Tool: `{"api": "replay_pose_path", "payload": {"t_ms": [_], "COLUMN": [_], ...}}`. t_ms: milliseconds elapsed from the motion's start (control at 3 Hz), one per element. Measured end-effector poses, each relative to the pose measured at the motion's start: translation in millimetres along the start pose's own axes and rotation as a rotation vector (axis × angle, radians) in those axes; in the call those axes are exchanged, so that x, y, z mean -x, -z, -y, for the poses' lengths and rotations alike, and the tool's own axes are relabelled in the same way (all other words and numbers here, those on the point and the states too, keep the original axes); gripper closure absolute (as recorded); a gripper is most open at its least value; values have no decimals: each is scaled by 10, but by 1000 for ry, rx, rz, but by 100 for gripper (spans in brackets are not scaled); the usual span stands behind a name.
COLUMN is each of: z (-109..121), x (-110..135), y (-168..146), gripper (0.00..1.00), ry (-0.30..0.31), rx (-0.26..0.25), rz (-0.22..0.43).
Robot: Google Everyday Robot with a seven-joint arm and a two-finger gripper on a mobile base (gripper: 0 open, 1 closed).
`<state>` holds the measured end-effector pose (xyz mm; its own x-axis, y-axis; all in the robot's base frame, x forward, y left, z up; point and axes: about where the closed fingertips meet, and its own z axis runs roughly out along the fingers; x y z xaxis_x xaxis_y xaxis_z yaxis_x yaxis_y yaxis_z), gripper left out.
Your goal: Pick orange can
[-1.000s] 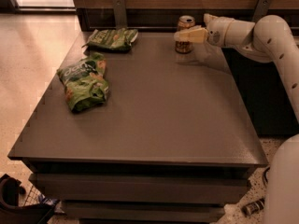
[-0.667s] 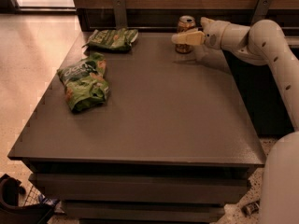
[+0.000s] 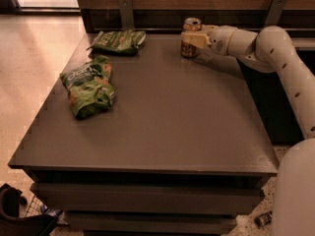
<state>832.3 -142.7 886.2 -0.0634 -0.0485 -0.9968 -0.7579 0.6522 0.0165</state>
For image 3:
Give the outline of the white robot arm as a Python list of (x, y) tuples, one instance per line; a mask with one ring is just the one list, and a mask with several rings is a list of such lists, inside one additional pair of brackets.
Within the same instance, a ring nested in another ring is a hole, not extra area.
[(288, 33), (269, 26), (256, 33), (203, 25), (181, 39), (199, 49), (232, 56), (263, 73), (275, 72), (304, 140), (284, 155), (277, 179), (271, 236), (315, 236), (315, 76), (298, 56)]

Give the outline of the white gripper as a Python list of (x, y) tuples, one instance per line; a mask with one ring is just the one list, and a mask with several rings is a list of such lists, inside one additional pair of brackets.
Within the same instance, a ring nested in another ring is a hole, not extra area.
[(228, 54), (228, 45), (236, 31), (235, 27), (202, 25), (202, 31), (184, 31), (181, 40), (200, 49), (210, 46), (210, 49), (218, 55)]

